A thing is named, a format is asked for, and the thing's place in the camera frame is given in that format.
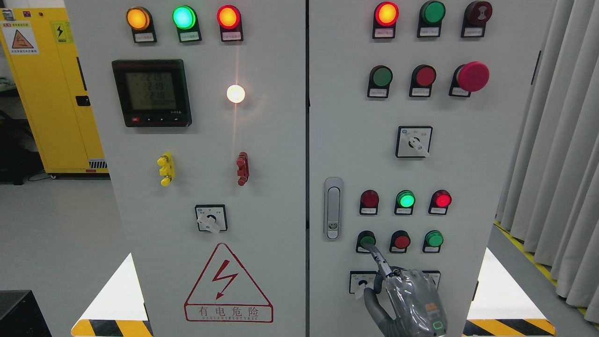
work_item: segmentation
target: yellow cabinet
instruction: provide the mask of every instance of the yellow cabinet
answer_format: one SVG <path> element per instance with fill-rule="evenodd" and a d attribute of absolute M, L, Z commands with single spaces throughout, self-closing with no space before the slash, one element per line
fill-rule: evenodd
<path fill-rule="evenodd" d="M 2 48 L 47 173 L 107 173 L 64 8 L 14 8 Z"/>

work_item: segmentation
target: red warning triangle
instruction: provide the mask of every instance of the red warning triangle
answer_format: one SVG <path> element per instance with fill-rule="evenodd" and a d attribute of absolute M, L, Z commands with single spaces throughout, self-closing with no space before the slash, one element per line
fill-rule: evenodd
<path fill-rule="evenodd" d="M 27 41 L 27 39 L 23 36 L 23 34 L 21 34 L 21 32 L 19 32 L 19 30 L 17 29 L 17 31 L 14 33 L 13 49 L 31 49 L 31 48 L 34 48 L 33 45 L 31 43 L 29 43 L 29 41 Z"/>
<path fill-rule="evenodd" d="M 273 322 L 272 303 L 223 242 L 214 248 L 184 307 L 187 321 Z"/>

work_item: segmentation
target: white indicator light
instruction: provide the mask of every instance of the white indicator light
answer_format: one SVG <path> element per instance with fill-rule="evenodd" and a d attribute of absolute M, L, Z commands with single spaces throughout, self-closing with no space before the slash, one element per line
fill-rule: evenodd
<path fill-rule="evenodd" d="M 226 90 L 226 97 L 233 103 L 241 103 L 246 98 L 246 91 L 240 85 L 232 85 Z"/>

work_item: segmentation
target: warning label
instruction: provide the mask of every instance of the warning label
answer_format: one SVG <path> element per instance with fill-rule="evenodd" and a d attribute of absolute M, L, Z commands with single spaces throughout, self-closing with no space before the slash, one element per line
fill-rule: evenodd
<path fill-rule="evenodd" d="M 69 21 L 52 21 L 50 23 L 56 43 L 73 43 L 73 32 Z"/>
<path fill-rule="evenodd" d="M 187 321 L 273 322 L 273 305 L 222 242 L 216 245 L 184 307 Z"/>
<path fill-rule="evenodd" d="M 0 23 L 9 53 L 19 55 L 40 53 L 31 23 L 28 21 L 2 21 Z"/>

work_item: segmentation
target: lightning bolt symbol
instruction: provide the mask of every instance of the lightning bolt symbol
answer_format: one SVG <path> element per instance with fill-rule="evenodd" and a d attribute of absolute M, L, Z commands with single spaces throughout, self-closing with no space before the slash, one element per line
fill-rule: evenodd
<path fill-rule="evenodd" d="M 239 273 L 235 273 L 235 274 L 231 274 L 231 275 L 226 275 L 226 276 L 221 276 L 220 273 L 223 272 L 223 270 L 225 270 L 225 268 L 229 265 L 229 260 L 225 260 L 223 261 L 223 264 L 220 265 L 219 271 L 216 272 L 216 275 L 212 278 L 212 282 L 214 281 L 219 281 L 221 279 L 226 279 L 226 278 L 230 278 L 229 282 L 227 282 L 227 284 L 225 285 L 225 288 L 223 288 L 223 290 L 221 290 L 220 292 L 218 292 L 216 294 L 216 299 L 220 299 L 225 292 L 225 289 L 227 289 L 227 287 L 229 287 L 229 284 L 231 284 L 231 282 L 233 282 L 233 280 L 237 277 L 237 275 Z"/>

